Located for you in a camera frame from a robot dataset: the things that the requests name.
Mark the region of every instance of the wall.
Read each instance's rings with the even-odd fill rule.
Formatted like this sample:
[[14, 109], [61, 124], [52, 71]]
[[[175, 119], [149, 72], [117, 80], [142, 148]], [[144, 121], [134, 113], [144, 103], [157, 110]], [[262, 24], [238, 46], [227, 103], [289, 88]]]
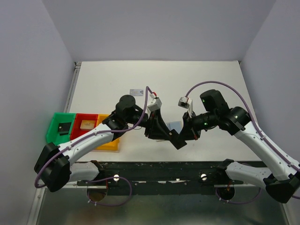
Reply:
[[[241, 63], [261, 127], [297, 160], [300, 160], [299, 27], [300, 1], [277, 0]], [[300, 200], [292, 199], [289, 203], [297, 209], [293, 211], [297, 215]], [[300, 217], [294, 224], [300, 224]]]
[[241, 60], [275, 0], [43, 0], [87, 60]]
[[0, 224], [26, 224], [33, 166], [55, 111], [62, 111], [73, 60], [40, 0], [0, 7]]

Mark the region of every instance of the yellow bin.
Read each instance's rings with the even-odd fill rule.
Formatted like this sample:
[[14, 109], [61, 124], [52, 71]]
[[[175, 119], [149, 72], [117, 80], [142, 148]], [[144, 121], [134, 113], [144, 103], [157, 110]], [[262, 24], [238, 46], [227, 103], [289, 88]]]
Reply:
[[[102, 121], [108, 116], [109, 115], [107, 115], [107, 114], [99, 114], [96, 126], [98, 126], [100, 123], [102, 123]], [[114, 140], [112, 142], [109, 142], [109, 143], [106, 143], [106, 144], [103, 144], [103, 145], [97, 147], [96, 150], [117, 151], [119, 142], [120, 142], [120, 138], [117, 138], [116, 140]]]

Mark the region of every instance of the white table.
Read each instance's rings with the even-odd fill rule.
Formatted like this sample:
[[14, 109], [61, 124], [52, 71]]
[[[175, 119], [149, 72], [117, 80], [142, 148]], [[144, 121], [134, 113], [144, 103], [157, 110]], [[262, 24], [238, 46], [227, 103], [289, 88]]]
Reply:
[[[148, 85], [163, 102], [161, 113], [165, 122], [182, 121], [186, 109], [177, 106], [180, 97], [196, 83], [216, 80], [233, 86], [242, 94], [250, 109], [253, 107], [237, 61], [100, 61], [83, 62], [70, 103], [71, 113], [110, 114], [119, 98], [130, 89], [145, 89]], [[193, 99], [196, 114], [205, 112], [200, 94], [209, 89], [221, 91], [229, 107], [244, 107], [230, 89], [218, 84], [206, 84], [195, 89]], [[135, 97], [143, 107], [144, 96]], [[259, 160], [242, 142], [226, 131], [215, 128], [202, 131], [198, 141], [176, 150], [170, 142], [156, 142], [144, 136], [144, 128], [125, 133], [119, 152], [93, 151], [80, 161], [223, 161]]]

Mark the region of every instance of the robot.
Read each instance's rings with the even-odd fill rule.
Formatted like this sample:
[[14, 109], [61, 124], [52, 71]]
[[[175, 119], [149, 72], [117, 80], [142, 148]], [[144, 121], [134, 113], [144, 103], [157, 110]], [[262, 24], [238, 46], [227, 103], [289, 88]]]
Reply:
[[[147, 104], [148, 91], [151, 100]], [[188, 94], [180, 98], [178, 103], [180, 107], [187, 109], [182, 117], [183, 128], [180, 133], [174, 129], [169, 130], [164, 123], [161, 116], [162, 102], [148, 87], [144, 109], [135, 104], [133, 96], [122, 96], [115, 110], [93, 130], [59, 146], [49, 143], [43, 148], [34, 167], [37, 173], [35, 186], [47, 186], [51, 192], [55, 192], [68, 182], [106, 178], [99, 163], [76, 163], [77, 160], [97, 146], [111, 142], [137, 126], [145, 128], [147, 138], [170, 141], [178, 150], [187, 144], [186, 141], [198, 140], [201, 131], [219, 127], [245, 143], [264, 162], [265, 167], [252, 167], [226, 159], [219, 163], [211, 175], [201, 176], [202, 181], [228, 184], [232, 180], [239, 180], [265, 189], [276, 201], [287, 203], [300, 186], [299, 162], [267, 137], [254, 121], [247, 105], [247, 111], [241, 107], [229, 108], [218, 90], [208, 90], [200, 95], [207, 112], [196, 115]], [[133, 127], [128, 128], [128, 124], [133, 124]], [[43, 185], [39, 185], [39, 179], [43, 181]]]

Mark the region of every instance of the plastic bin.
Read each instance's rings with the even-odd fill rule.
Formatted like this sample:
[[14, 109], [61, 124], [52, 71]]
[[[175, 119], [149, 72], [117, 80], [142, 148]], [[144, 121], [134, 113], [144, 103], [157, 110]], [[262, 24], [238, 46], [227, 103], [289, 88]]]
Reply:
[[[99, 114], [98, 115], [98, 120], [96, 126], [98, 126], [102, 121], [108, 117], [109, 115], [107, 114]], [[120, 138], [117, 138], [116, 140], [103, 144], [99, 147], [96, 148], [96, 150], [110, 150], [110, 151], [117, 151], [118, 150], [118, 144], [120, 142]]]
[[[46, 134], [47, 142], [48, 143], [53, 142], [55, 145], [69, 142], [75, 117], [76, 117], [76, 113], [62, 113], [62, 112], [54, 113], [48, 132]], [[59, 124], [69, 123], [69, 122], [71, 122], [69, 133], [67, 135], [60, 135], [58, 132]]]
[[85, 134], [88, 132], [88, 130], [81, 130], [81, 122], [83, 120], [94, 120], [94, 128], [96, 127], [97, 120], [98, 120], [98, 114], [83, 114], [83, 113], [77, 113], [76, 118], [74, 121], [73, 129], [71, 132], [70, 140], [74, 140], [75, 138], [78, 138], [79, 136]]

